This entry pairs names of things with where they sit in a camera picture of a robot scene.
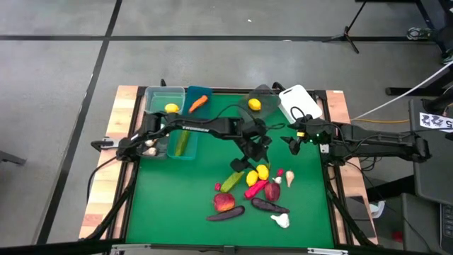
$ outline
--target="concrete floor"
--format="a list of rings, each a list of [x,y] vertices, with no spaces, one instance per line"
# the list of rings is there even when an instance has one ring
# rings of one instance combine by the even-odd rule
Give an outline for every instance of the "concrete floor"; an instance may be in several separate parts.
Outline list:
[[[2,35],[104,35],[113,0],[0,1]],[[360,7],[350,0],[124,0],[114,35],[339,33]],[[353,35],[405,35],[425,27],[415,4],[367,4]],[[435,45],[362,42],[111,42],[49,242],[74,241],[118,85],[255,87],[279,81],[344,90],[351,117],[388,100],[387,86],[415,86],[440,68]],[[90,81],[101,42],[0,41],[0,148],[28,158],[0,165],[0,247],[32,242]],[[369,118],[408,118],[407,99]],[[364,125],[404,131],[408,125]],[[410,163],[384,159],[368,176],[391,181]],[[157,254],[169,254],[163,251]]]

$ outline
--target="white cable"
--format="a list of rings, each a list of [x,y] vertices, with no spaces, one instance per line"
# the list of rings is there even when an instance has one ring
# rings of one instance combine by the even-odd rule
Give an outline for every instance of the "white cable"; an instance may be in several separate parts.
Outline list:
[[[357,120],[358,118],[362,118],[362,117],[365,116],[365,115],[368,115],[368,114],[370,114],[370,113],[372,113],[372,112],[374,112],[374,111],[376,111],[376,110],[379,110],[380,108],[382,108],[382,107],[384,107],[384,106],[389,105],[390,103],[393,103],[394,101],[397,101],[398,99],[400,99],[400,98],[406,96],[406,95],[409,94],[410,92],[415,91],[415,90],[418,89],[419,87],[425,85],[429,80],[431,80],[432,78],[436,77],[440,72],[444,71],[446,68],[448,68],[448,67],[449,67],[450,65],[452,65],[452,64],[453,64],[453,61],[450,62],[450,63],[448,63],[446,66],[444,66],[443,68],[441,68],[439,71],[435,72],[433,75],[431,75],[431,76],[430,76],[428,79],[426,79],[425,81],[422,81],[422,83],[420,83],[419,85],[413,87],[411,90],[405,92],[404,94],[400,95],[400,96],[397,97],[397,98],[394,98],[394,99],[388,101],[387,103],[385,103],[385,104],[383,104],[383,105],[381,105],[381,106],[378,106],[378,107],[374,108],[373,110],[369,110],[369,111],[367,111],[366,113],[363,113],[362,115],[353,118],[352,120]]]

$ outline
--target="garlic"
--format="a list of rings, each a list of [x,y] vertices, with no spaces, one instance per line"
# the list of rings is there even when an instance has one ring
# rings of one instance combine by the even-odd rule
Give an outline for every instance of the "garlic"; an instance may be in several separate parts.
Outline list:
[[[288,183],[288,188],[291,186],[292,180],[294,180],[294,173],[291,170],[286,171],[286,182]]]
[[[280,177],[280,176],[278,176],[277,178],[272,178],[272,180],[274,180],[274,182],[277,184],[282,183],[282,177]]]
[[[156,156],[157,155],[157,149],[156,148],[149,148],[147,151],[142,153],[144,156]]]
[[[154,145],[154,143],[156,143],[156,141],[157,141],[157,139],[146,140],[146,141],[144,142],[144,144],[145,144],[146,146],[148,146],[148,147],[151,147],[151,146]]]
[[[283,228],[289,227],[289,216],[287,213],[283,213],[280,216],[272,215],[270,218],[276,221],[276,223]]]

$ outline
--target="yellow lemon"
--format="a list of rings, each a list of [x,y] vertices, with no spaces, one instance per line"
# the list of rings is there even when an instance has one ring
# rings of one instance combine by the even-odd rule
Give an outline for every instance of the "yellow lemon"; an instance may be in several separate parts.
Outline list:
[[[179,107],[175,103],[169,103],[165,106],[166,113],[177,113],[178,111]]]
[[[248,174],[247,174],[247,178],[246,178],[246,181],[247,181],[247,185],[249,187],[255,185],[256,181],[258,180],[258,173],[256,171],[250,171]]]
[[[258,165],[256,167],[258,172],[258,178],[261,180],[267,180],[269,178],[269,169],[265,165]]]
[[[253,111],[259,111],[261,110],[261,102],[256,98],[251,98],[248,100],[248,107]]]

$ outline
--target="eggplant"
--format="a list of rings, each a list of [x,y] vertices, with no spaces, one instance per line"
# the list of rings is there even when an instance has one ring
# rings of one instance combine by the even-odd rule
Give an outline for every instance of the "eggplant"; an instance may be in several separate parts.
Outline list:
[[[260,210],[267,210],[274,213],[289,213],[289,210],[287,208],[283,208],[271,202],[264,201],[261,198],[252,198],[252,205],[253,207]]]
[[[246,211],[245,207],[240,205],[240,206],[237,206],[228,211],[221,212],[218,215],[206,217],[206,220],[209,220],[209,221],[228,220],[233,217],[238,217],[240,215],[243,215],[245,213],[245,211]]]

